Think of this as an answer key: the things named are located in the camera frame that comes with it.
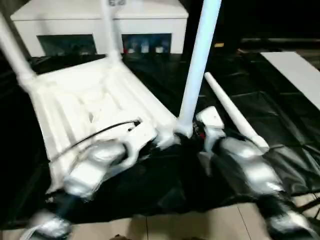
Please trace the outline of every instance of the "tiled floor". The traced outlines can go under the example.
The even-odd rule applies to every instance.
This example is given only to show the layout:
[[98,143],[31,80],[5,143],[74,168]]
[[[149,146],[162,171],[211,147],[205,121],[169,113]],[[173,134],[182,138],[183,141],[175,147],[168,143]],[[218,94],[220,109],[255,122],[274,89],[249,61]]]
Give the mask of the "tiled floor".
[[[313,199],[314,194],[294,199],[297,206]],[[318,206],[305,212],[314,217]],[[3,232],[3,240],[18,240],[22,229]],[[131,240],[269,240],[264,222],[253,204],[222,207],[206,213],[159,215],[121,219],[106,223],[76,225],[72,240],[109,240],[120,234]]]

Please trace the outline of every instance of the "black plastic sheet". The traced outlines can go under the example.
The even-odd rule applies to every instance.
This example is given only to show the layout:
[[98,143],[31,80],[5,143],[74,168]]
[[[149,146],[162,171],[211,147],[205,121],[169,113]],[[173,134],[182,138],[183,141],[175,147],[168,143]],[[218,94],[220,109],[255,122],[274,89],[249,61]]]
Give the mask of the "black plastic sheet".
[[[37,73],[45,73],[101,57],[42,57],[32,59],[31,65]],[[179,115],[189,59],[179,55],[132,55],[125,56],[123,61],[174,115]],[[318,109],[259,54],[213,55],[206,70],[212,73],[253,128],[268,142],[270,151],[265,158],[279,174],[287,191],[292,196],[320,192]],[[13,81],[12,72],[3,74],[0,83],[7,79]],[[10,139],[4,149],[12,146],[9,149],[13,151],[13,146],[18,145],[23,150],[10,158],[12,165],[6,172],[20,183],[25,183],[26,176],[17,174],[14,165],[27,168],[29,173],[47,165],[40,128],[28,96],[16,82],[11,82],[5,90],[1,89],[0,94],[1,97],[6,96],[2,97],[5,100],[1,100],[2,116],[13,116],[1,125],[5,128],[3,138]],[[217,108],[227,130],[237,130],[204,80],[196,112],[208,106]],[[19,118],[29,116],[30,122],[14,121],[18,115]],[[11,131],[18,125],[21,127],[16,130],[17,137],[11,136]],[[42,149],[40,157],[34,150],[36,147]],[[198,142],[186,141],[181,146],[151,154],[133,168],[104,183],[92,202],[76,204],[68,218],[75,223],[105,222],[135,215],[206,211],[250,201],[248,196],[233,192],[214,165],[212,177],[206,176],[196,158],[198,147]],[[48,168],[43,169],[43,173],[34,185],[28,186],[42,191],[37,190],[36,196],[28,196],[28,202],[15,215],[11,226],[23,223],[21,219],[27,219],[32,214],[35,207],[30,208],[29,204],[34,206],[36,202],[44,201],[45,189],[49,186]],[[19,198],[18,195],[8,196],[13,200]]]

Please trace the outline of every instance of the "white plastic tube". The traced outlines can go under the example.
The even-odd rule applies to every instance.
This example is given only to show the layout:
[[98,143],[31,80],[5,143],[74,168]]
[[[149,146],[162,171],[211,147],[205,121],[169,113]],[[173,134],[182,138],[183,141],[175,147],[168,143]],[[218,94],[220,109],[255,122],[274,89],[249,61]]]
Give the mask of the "white plastic tube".
[[40,225],[38,226],[34,226],[32,228],[27,229],[20,237],[19,240],[29,240],[31,238],[31,235],[40,227]]
[[204,0],[196,33],[176,130],[187,137],[193,132],[193,118],[207,59],[219,15],[221,0]]
[[121,59],[121,55],[116,45],[116,33],[113,28],[113,18],[110,14],[108,2],[109,1],[107,0],[100,0],[106,42],[106,54],[111,60],[118,61]]
[[234,125],[238,128],[239,132],[249,138],[253,143],[255,143],[263,152],[269,150],[269,145],[267,142],[259,136],[256,131],[252,128],[247,119],[242,115],[236,105],[232,102],[230,97],[226,94],[223,88],[217,83],[210,72],[204,74],[205,79],[209,83],[213,92],[220,100],[226,112],[229,114]]
[[18,44],[12,35],[6,20],[0,12],[0,47],[6,59],[9,61],[17,79],[25,86],[32,80],[35,73],[30,68],[25,56],[18,47]]

